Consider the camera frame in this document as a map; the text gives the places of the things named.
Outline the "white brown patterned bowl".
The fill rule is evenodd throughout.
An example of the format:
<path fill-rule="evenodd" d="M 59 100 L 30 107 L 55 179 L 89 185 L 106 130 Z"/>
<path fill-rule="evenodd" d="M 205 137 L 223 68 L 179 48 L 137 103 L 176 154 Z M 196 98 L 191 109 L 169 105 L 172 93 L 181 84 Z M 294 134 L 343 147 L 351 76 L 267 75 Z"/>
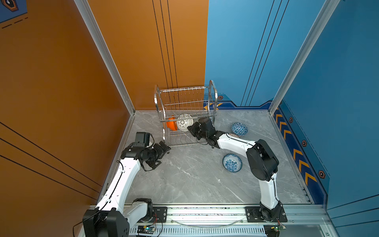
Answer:
<path fill-rule="evenodd" d="M 187 132 L 188 127 L 194 124 L 194 120 L 190 114 L 183 113 L 180 114 L 176 123 L 180 131 Z"/>

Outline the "orange plastic bowl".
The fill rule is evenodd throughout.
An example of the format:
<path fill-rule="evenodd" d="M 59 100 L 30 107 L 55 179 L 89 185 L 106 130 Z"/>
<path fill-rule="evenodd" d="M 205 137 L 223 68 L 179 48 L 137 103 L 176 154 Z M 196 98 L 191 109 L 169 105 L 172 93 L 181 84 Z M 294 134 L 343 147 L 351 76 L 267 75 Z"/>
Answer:
<path fill-rule="evenodd" d="M 174 116 L 171 116 L 168 118 L 166 125 L 171 131 L 177 131 L 178 130 L 176 118 Z"/>

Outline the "blue white floral bowl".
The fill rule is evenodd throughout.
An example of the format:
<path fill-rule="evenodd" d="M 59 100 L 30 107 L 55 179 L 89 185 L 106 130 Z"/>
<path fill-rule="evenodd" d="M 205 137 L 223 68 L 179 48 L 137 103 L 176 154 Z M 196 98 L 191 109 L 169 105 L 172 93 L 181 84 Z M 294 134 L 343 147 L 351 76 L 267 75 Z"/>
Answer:
<path fill-rule="evenodd" d="M 232 173 L 239 172 L 243 166 L 241 158 L 235 154 L 225 155 L 222 163 L 224 168 Z"/>

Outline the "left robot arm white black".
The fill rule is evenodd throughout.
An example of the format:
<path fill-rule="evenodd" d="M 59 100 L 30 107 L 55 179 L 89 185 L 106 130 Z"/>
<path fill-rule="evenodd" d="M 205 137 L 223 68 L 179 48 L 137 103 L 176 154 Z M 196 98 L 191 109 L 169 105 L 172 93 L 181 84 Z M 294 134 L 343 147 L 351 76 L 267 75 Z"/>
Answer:
<path fill-rule="evenodd" d="M 109 189 L 96 207 L 88 209 L 83 216 L 87 237 L 127 237 L 131 227 L 139 221 L 158 220 L 150 198 L 137 198 L 128 209 L 124 205 L 136 174 L 144 168 L 143 164 L 154 170 L 170 150 L 163 141 L 152 146 L 144 142 L 131 143 L 123 150 Z"/>

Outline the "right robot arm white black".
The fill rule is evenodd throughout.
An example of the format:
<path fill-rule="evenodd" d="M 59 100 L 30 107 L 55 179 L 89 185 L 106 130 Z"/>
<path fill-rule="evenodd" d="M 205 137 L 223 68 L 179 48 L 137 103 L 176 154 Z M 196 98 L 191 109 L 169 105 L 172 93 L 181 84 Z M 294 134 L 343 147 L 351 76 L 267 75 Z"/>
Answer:
<path fill-rule="evenodd" d="M 248 141 L 215 129 L 210 118 L 200 118 L 188 131 L 196 139 L 205 139 L 213 148 L 225 149 L 247 158 L 252 174 L 259 180 L 260 207 L 247 208 L 248 221 L 287 222 L 283 203 L 277 195 L 279 160 L 266 141 Z"/>

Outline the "steel two-tier dish rack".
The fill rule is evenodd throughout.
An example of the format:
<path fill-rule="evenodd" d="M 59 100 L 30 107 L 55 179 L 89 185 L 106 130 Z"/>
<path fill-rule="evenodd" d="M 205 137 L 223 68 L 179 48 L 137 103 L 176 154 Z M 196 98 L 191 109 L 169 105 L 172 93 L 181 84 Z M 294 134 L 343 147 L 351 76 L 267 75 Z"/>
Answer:
<path fill-rule="evenodd" d="M 210 80 L 205 86 L 160 89 L 155 86 L 154 102 L 163 126 L 163 140 L 168 146 L 205 144 L 187 130 L 200 118 L 215 122 L 218 92 Z"/>

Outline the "dark blue patterned bowl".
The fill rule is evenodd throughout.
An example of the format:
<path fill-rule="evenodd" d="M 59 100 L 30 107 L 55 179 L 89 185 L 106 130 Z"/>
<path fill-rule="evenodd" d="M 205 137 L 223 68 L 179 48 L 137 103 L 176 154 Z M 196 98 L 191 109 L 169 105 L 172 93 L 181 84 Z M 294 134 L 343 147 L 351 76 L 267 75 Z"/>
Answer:
<path fill-rule="evenodd" d="M 232 132 L 238 137 L 243 137 L 248 133 L 248 127 L 243 123 L 236 122 L 232 125 Z"/>

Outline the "green circuit board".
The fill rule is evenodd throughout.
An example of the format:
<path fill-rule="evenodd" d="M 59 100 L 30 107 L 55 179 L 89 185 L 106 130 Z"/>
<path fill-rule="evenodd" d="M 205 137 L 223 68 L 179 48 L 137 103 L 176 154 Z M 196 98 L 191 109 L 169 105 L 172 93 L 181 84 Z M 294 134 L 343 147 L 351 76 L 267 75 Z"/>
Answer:
<path fill-rule="evenodd" d="M 156 232 L 155 226 L 138 226 L 136 233 L 137 233 L 137 236 L 142 236 L 142 235 L 152 236 L 155 232 Z"/>

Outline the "small right circuit board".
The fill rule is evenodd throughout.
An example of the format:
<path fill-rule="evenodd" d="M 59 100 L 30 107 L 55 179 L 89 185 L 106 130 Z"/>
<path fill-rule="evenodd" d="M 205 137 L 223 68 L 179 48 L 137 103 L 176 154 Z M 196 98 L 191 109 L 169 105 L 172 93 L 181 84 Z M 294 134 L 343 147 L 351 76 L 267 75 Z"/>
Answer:
<path fill-rule="evenodd" d="M 285 225 L 277 225 L 277 226 L 271 227 L 271 230 L 273 230 L 275 232 L 280 232 L 280 231 L 285 230 L 285 229 L 286 229 Z"/>

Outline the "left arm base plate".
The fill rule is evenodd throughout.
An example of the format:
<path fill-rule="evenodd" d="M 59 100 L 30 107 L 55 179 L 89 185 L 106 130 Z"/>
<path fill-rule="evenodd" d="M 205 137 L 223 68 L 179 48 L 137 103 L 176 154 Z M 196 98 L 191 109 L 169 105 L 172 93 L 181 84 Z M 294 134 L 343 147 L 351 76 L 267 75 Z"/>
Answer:
<path fill-rule="evenodd" d="M 138 221 L 138 223 L 166 223 L 167 220 L 167 211 L 168 208 L 166 206 L 153 206 L 152 215 L 144 217 Z"/>

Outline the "aluminium front rail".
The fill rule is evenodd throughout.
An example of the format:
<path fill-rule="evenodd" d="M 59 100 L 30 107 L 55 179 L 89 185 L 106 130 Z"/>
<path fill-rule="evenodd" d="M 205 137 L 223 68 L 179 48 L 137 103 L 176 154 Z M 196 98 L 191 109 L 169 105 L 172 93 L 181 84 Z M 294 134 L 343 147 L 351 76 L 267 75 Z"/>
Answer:
<path fill-rule="evenodd" d="M 166 223 L 137 223 L 130 229 L 137 236 L 138 226 L 155 226 L 149 237 L 337 237 L 338 233 L 321 205 L 284 204 L 288 222 L 249 223 L 245 207 L 253 204 L 163 204 Z M 271 227 L 285 225 L 280 232 Z"/>

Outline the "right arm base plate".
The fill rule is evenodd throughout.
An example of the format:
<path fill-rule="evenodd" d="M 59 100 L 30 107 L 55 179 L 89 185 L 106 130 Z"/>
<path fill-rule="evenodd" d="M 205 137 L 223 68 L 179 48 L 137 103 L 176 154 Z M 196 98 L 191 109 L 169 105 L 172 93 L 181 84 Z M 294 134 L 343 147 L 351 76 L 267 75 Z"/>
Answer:
<path fill-rule="evenodd" d="M 247 206 L 245 207 L 245 214 L 249 223 L 288 222 L 287 215 L 281 204 L 271 210 L 264 206 Z"/>

